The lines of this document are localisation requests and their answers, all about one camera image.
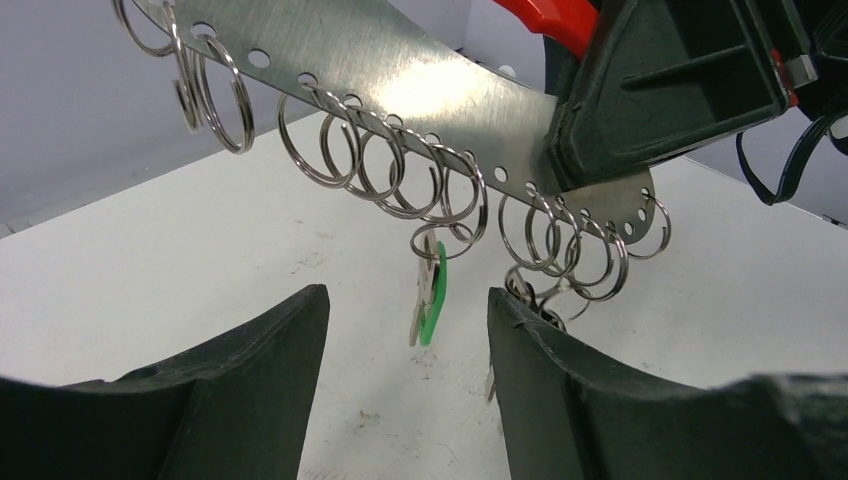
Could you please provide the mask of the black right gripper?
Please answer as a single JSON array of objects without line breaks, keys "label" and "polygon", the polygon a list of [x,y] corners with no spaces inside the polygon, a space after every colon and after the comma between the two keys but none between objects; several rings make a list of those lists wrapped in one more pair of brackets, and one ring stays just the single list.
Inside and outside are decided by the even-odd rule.
[{"label": "black right gripper", "polygon": [[578,58],[546,40],[560,191],[640,173],[796,107],[847,116],[845,1],[603,1]]}]

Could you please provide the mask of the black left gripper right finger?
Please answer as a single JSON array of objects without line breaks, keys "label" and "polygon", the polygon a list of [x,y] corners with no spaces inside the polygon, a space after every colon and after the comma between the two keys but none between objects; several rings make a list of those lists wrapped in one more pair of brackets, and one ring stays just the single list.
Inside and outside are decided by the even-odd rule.
[{"label": "black left gripper right finger", "polygon": [[754,375],[714,389],[628,366],[488,294],[515,479],[843,479],[847,379]]}]

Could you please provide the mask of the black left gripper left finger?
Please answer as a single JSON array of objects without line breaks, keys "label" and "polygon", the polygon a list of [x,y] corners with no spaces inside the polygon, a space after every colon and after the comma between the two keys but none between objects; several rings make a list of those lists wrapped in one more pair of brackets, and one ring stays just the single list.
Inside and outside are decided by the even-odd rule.
[{"label": "black left gripper left finger", "polygon": [[114,381],[1,382],[5,479],[294,479],[328,331],[326,286]]}]

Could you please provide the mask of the steel key holder red handle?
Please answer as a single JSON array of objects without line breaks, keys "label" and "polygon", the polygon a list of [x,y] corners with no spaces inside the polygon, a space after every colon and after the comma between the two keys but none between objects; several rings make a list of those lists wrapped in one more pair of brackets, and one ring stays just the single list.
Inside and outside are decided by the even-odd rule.
[{"label": "steel key holder red handle", "polygon": [[288,157],[313,182],[418,225],[444,262],[497,229],[521,268],[589,302],[618,294],[662,206],[649,173],[564,192],[542,165],[552,96],[481,67],[387,1],[140,1],[164,32],[192,131],[234,154],[256,137],[245,82],[275,89]]}]

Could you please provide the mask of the green key tag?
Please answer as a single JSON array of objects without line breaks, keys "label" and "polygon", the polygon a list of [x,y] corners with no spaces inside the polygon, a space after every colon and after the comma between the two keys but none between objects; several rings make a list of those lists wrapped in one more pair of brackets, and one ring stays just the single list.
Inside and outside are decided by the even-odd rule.
[{"label": "green key tag", "polygon": [[432,281],[428,298],[425,300],[425,308],[421,326],[419,327],[419,343],[429,346],[435,333],[438,320],[447,294],[448,261],[444,244],[435,240],[434,245],[438,252],[438,261],[432,268]]}]

